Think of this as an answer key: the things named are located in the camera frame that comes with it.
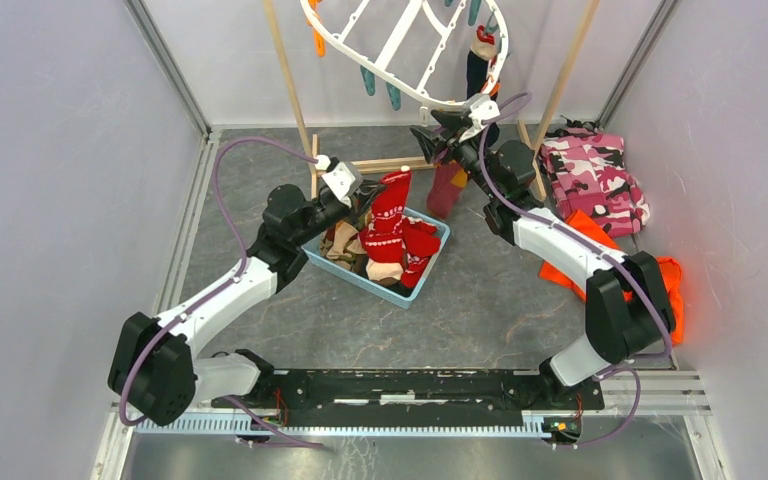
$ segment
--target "orange bag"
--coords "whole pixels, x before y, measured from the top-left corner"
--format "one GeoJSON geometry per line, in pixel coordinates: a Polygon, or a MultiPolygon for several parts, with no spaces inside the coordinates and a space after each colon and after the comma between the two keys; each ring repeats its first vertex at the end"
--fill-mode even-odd
{"type": "MultiPolygon", "coordinates": [[[[573,212],[567,219],[567,224],[583,233],[591,240],[599,242],[606,247],[619,250],[619,246],[602,230],[602,227],[581,210],[573,212]]],[[[681,298],[681,291],[679,290],[679,284],[681,283],[681,265],[671,257],[658,257],[657,260],[658,267],[661,269],[661,276],[664,278],[664,286],[667,288],[667,296],[670,299],[670,306],[673,308],[673,314],[676,319],[676,328],[670,337],[673,340],[673,345],[679,345],[684,341],[684,300],[681,298]]],[[[582,300],[586,299],[586,295],[580,288],[578,288],[578,285],[573,283],[572,280],[567,278],[557,268],[550,265],[549,262],[543,262],[543,267],[540,269],[539,276],[543,280],[548,280],[557,283],[562,287],[571,289],[582,300]]],[[[625,296],[626,301],[631,299],[631,293],[626,293],[625,296]]]]}

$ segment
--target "pink camouflage bag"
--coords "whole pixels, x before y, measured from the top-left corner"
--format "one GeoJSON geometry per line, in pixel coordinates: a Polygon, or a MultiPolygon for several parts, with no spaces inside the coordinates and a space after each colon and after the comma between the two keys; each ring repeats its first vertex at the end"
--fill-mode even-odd
{"type": "Polygon", "coordinates": [[[613,238],[637,233],[649,221],[649,205],[625,170],[618,135],[567,120],[567,127],[547,135],[540,147],[540,169],[563,218],[581,210],[613,238]]]}

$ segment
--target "black mounting plate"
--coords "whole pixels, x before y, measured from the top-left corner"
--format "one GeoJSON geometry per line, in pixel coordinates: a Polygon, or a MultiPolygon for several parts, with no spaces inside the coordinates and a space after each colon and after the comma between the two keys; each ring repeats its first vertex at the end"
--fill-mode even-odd
{"type": "MultiPolygon", "coordinates": [[[[537,372],[522,370],[276,369],[242,400],[274,409],[280,389],[289,425],[304,427],[521,426],[523,410],[575,411],[577,393],[584,410],[605,407],[592,380],[554,403],[542,384],[537,372]]],[[[234,408],[221,398],[212,405],[234,408]]]]}

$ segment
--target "blue plastic bin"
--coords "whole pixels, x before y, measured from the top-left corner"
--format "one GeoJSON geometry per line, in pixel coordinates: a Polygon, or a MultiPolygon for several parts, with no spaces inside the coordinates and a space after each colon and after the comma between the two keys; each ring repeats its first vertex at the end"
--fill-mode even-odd
{"type": "Polygon", "coordinates": [[[425,285],[425,279],[428,278],[428,275],[434,268],[434,264],[437,262],[437,257],[440,256],[440,253],[443,251],[443,247],[446,245],[446,240],[449,238],[449,227],[445,223],[425,216],[419,212],[415,212],[409,208],[405,208],[405,216],[421,218],[422,220],[425,220],[426,222],[436,226],[437,236],[440,237],[440,251],[431,257],[431,261],[428,263],[428,267],[426,267],[425,271],[422,273],[422,278],[419,279],[419,283],[416,284],[416,288],[413,289],[413,292],[409,297],[403,297],[397,293],[391,292],[381,285],[370,282],[369,280],[361,277],[356,273],[352,273],[346,269],[338,267],[331,260],[328,260],[319,254],[319,241],[321,240],[319,237],[314,238],[308,242],[307,245],[304,246],[304,251],[307,253],[308,258],[310,259],[310,263],[325,270],[326,272],[333,273],[334,275],[342,278],[352,285],[357,285],[367,292],[373,295],[377,295],[384,300],[393,303],[394,305],[398,305],[402,308],[408,308],[410,307],[411,303],[413,303],[414,299],[416,299],[417,295],[419,295],[419,292],[422,290],[422,286],[425,285]]]}

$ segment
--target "red christmas sock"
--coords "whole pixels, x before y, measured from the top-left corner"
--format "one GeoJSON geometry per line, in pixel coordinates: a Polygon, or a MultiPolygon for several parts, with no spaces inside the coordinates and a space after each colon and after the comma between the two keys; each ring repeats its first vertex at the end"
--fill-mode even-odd
{"type": "Polygon", "coordinates": [[[372,203],[372,220],[359,235],[369,258],[378,263],[402,263],[402,220],[411,176],[403,167],[381,179],[387,189],[372,203]]]}
{"type": "Polygon", "coordinates": [[[401,282],[408,288],[414,288],[428,268],[431,257],[440,251],[440,239],[434,236],[437,231],[434,225],[423,221],[411,222],[409,219],[405,219],[403,225],[408,265],[402,273],[401,282]]]}

